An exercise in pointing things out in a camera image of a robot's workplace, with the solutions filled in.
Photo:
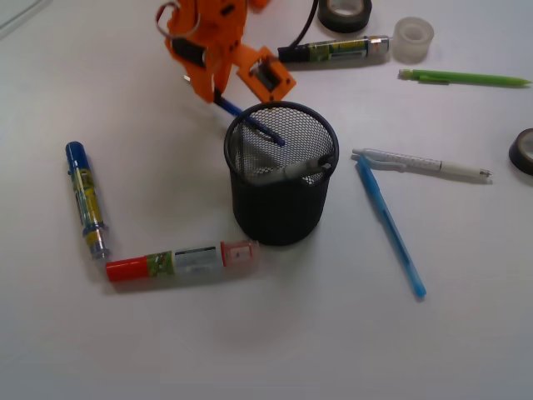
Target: black tape roll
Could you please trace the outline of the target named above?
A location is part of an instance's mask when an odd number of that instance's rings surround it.
[[[354,15],[345,15],[335,12],[331,7],[331,1],[332,0],[320,0],[318,6],[318,19],[326,28],[333,32],[353,33],[361,31],[368,24],[370,13],[372,11],[371,0],[361,0],[363,3],[363,10]]]
[[[523,173],[533,176],[533,158],[527,155],[525,141],[526,136],[531,135],[531,142],[533,143],[533,129],[526,129],[516,138],[515,142],[509,149],[509,158],[515,164],[515,167],[520,169]]]

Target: pen clip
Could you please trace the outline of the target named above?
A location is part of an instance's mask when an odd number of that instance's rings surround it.
[[[427,75],[420,75],[418,81],[422,83],[440,83],[443,85],[447,85],[450,83],[448,79],[444,79],[441,77],[428,77]]]
[[[359,160],[361,157],[361,154],[352,154],[351,157],[354,160]],[[368,165],[370,168],[373,169],[393,169],[395,171],[399,171],[403,173],[405,170],[407,170],[407,165],[402,164],[401,162],[390,162],[390,161],[377,161],[373,158],[369,158],[365,156],[366,160],[368,161]]]

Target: blue marker cap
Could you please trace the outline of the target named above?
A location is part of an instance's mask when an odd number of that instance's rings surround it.
[[[68,168],[72,173],[75,168],[89,169],[89,161],[87,160],[87,154],[80,142],[70,142],[65,147],[67,152]]]

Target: mesh pen holder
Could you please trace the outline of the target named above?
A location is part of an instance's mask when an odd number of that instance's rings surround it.
[[[311,233],[320,221],[339,159],[336,134],[321,115],[293,102],[250,107],[228,128],[224,155],[233,213],[248,237],[285,246]],[[289,172],[309,160],[326,164],[296,177]]]

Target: white mechanical pencil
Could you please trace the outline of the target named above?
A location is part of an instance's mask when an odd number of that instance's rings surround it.
[[[431,160],[430,158],[412,157],[393,152],[382,152],[372,148],[365,148],[362,150],[354,148],[351,152],[382,163],[394,162],[396,164],[404,164],[409,167],[421,168],[429,171],[438,171],[442,173],[444,172],[452,175],[461,175],[463,177],[488,178],[490,175],[492,175],[492,172],[487,171],[486,169],[470,167],[468,165],[459,164],[458,162],[437,161]]]

